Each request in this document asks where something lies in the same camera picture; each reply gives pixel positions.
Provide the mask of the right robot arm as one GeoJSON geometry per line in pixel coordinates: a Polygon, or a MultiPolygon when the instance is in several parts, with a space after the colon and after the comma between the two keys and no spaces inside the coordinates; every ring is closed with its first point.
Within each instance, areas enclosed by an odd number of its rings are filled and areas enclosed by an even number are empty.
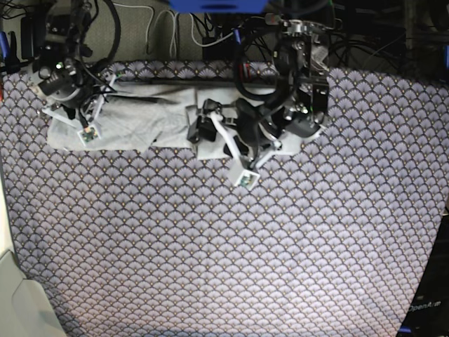
{"type": "Polygon", "coordinates": [[[105,1],[114,23],[112,47],[107,57],[87,66],[93,51],[86,37],[100,8],[97,1],[56,1],[48,10],[45,37],[38,55],[28,68],[29,86],[46,102],[56,107],[69,121],[85,119],[94,99],[113,93],[110,81],[101,72],[115,58],[121,40],[121,22],[112,1],[105,1]]]}

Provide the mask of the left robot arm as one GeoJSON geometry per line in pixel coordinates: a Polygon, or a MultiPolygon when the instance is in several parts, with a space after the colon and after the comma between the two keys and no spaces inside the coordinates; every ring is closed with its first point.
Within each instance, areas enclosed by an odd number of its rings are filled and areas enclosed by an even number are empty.
{"type": "Polygon", "coordinates": [[[236,96],[225,105],[205,100],[189,128],[188,141],[198,159],[234,157],[249,164],[275,155],[295,155],[326,127],[329,67],[326,27],[317,22],[280,20],[250,33],[234,30],[232,64],[236,96]],[[274,90],[256,93],[246,88],[249,47],[267,35],[275,71],[274,90]]]}

